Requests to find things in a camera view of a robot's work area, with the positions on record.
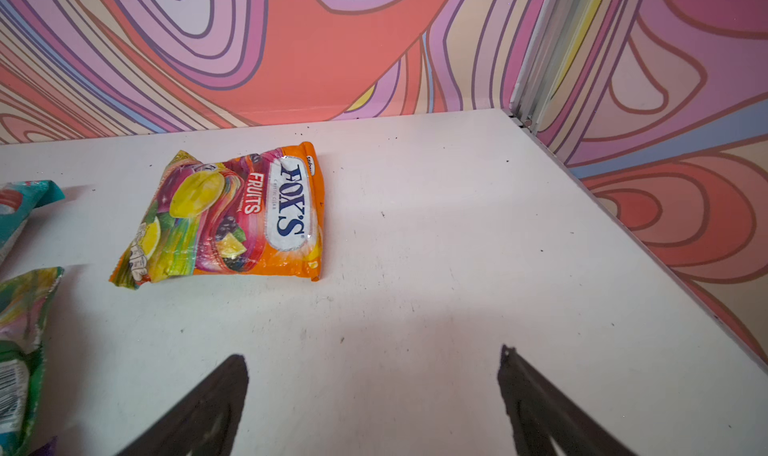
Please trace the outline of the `orange Fox's fruits candy bag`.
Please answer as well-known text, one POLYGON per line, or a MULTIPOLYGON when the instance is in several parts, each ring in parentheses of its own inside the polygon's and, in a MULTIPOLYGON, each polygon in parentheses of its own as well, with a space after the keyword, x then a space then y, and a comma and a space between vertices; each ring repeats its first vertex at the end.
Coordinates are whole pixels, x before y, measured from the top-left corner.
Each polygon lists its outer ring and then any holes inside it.
POLYGON ((324 203, 322 170, 308 141, 216 163, 180 151, 110 281, 130 289, 193 274, 316 281, 324 203))

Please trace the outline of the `teal Fox's candy bag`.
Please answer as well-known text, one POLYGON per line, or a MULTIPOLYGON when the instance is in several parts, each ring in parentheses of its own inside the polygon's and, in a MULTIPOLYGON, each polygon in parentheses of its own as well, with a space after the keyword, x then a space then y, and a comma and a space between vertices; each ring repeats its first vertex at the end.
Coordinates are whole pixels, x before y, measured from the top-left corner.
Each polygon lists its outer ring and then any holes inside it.
POLYGON ((31 212, 64 198, 64 192, 52 180, 9 182, 1 186, 1 262, 16 244, 31 212))

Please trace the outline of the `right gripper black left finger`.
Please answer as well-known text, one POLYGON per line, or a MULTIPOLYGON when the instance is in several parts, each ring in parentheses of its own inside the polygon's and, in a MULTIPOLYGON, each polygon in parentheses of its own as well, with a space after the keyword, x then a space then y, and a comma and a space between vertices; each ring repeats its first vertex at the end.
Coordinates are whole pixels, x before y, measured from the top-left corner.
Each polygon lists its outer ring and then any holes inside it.
POLYGON ((122 455, 229 455, 249 383, 245 358, 232 354, 122 455))

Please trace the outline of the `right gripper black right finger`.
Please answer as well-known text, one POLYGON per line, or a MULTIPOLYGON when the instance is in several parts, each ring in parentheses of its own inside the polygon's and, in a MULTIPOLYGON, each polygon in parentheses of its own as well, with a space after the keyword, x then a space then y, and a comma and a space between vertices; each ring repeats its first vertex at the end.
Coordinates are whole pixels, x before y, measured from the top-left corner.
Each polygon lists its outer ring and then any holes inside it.
POLYGON ((504 345, 497 381, 519 455, 633 453, 523 358, 504 345))

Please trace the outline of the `green Fox's candy bag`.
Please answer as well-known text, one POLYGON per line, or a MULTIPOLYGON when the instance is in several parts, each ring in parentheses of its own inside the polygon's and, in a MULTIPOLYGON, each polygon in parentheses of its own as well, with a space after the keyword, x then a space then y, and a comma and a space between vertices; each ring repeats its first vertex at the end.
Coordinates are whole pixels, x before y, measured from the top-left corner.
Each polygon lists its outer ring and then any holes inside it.
POLYGON ((24 455, 45 374, 43 336, 64 269, 35 269, 1 283, 1 453, 24 455))

